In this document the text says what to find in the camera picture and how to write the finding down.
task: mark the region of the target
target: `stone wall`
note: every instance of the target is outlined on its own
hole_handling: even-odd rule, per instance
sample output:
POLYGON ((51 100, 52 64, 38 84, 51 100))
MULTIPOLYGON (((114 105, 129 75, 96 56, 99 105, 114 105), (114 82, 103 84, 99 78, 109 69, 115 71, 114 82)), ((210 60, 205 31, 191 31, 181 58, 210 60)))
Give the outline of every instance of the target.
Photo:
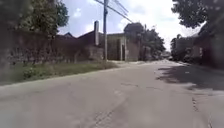
POLYGON ((131 42, 130 40, 127 40, 126 44, 126 61, 138 61, 140 46, 136 42, 131 42))
POLYGON ((93 38, 94 32, 80 38, 57 35, 51 40, 41 34, 17 31, 8 59, 14 64, 101 59, 102 49, 94 44, 93 38))
POLYGON ((125 60, 126 59, 125 53, 126 53, 125 36, 123 34, 108 35, 108 59, 125 60))
POLYGON ((223 55, 223 49, 224 49, 224 34, 220 33, 217 34, 212 40, 211 40, 211 49, 212 49, 212 56, 214 63, 220 67, 224 68, 224 55, 223 55))

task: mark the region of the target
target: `road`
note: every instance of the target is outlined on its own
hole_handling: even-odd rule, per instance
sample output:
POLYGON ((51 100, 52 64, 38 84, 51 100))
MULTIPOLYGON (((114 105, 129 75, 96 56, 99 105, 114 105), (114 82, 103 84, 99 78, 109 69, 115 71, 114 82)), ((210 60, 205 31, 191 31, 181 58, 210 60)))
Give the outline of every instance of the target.
POLYGON ((223 128, 224 76, 169 61, 0 88, 1 128, 223 128))

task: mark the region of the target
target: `utility pole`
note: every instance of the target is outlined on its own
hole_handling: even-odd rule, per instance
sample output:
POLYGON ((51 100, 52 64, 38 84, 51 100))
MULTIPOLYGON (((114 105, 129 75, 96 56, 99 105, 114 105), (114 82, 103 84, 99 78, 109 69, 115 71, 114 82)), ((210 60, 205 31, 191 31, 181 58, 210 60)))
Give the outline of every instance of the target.
POLYGON ((104 0, 104 13, 103 13, 103 33, 104 33, 104 59, 107 61, 107 6, 109 0, 104 0))

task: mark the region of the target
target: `curb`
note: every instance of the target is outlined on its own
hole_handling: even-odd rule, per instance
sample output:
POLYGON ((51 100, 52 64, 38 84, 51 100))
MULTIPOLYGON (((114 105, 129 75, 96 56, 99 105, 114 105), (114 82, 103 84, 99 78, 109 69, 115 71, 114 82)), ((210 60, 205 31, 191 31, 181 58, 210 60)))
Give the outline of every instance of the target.
POLYGON ((184 63, 184 62, 176 62, 176 63, 183 64, 183 65, 186 65, 186 66, 193 66, 194 68, 199 68, 199 69, 202 69, 202 70, 206 70, 206 71, 218 74, 218 75, 224 75, 224 70, 218 70, 218 69, 213 69, 213 68, 206 67, 206 66, 200 66, 200 65, 189 64, 189 63, 184 63))

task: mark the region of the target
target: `green foliage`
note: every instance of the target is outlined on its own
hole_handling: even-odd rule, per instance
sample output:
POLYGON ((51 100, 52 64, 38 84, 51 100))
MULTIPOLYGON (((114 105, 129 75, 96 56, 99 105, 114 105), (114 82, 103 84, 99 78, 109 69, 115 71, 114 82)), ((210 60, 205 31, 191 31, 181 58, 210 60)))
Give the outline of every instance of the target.
POLYGON ((128 40, 140 43, 140 60, 148 60, 147 56, 150 53, 154 59, 161 57, 161 53, 165 51, 163 46, 164 40, 159 36, 155 29, 149 30, 141 23, 128 24, 124 29, 128 40))
POLYGON ((171 55, 174 60, 181 61, 186 56, 191 56, 190 51, 193 48, 195 37, 181 37, 177 35, 171 42, 171 55))
POLYGON ((55 76, 80 74, 97 70, 116 68, 112 62, 60 63, 46 65, 15 65, 5 74, 0 74, 0 84, 10 84, 30 80, 46 79, 55 76))
POLYGON ((67 24, 68 18, 67 8, 61 1, 31 0, 31 10, 23 14, 18 28, 54 36, 58 27, 67 24))
POLYGON ((20 15, 29 8, 29 0, 0 0, 0 22, 15 25, 20 15))
POLYGON ((223 0, 173 0, 172 11, 179 14, 180 24, 195 28, 223 13, 223 0))
POLYGON ((142 34, 142 43, 149 46, 153 51, 165 51, 164 39, 162 39, 155 29, 145 30, 142 34))
POLYGON ((132 40, 138 39, 143 32, 144 32, 144 27, 139 22, 128 24, 124 28, 125 35, 132 40))

